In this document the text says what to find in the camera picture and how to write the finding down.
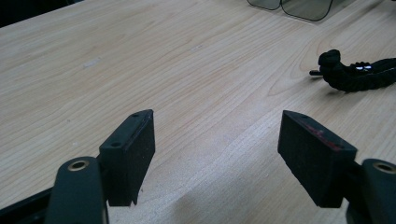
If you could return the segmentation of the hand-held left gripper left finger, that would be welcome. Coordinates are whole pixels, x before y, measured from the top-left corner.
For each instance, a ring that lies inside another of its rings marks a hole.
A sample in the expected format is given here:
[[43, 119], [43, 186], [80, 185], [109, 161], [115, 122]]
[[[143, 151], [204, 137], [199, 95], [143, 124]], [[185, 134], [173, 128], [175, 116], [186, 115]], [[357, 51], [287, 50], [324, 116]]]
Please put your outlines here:
[[153, 110], [130, 115], [99, 147], [105, 196], [110, 206], [137, 204], [155, 153]]

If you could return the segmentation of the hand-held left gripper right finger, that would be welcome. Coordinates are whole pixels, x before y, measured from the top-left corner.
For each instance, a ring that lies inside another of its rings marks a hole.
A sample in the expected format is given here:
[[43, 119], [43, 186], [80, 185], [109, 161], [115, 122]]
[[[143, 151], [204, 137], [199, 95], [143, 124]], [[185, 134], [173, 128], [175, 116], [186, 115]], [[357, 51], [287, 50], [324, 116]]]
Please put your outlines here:
[[341, 206], [343, 174], [357, 151], [307, 115], [282, 112], [277, 152], [317, 206]]

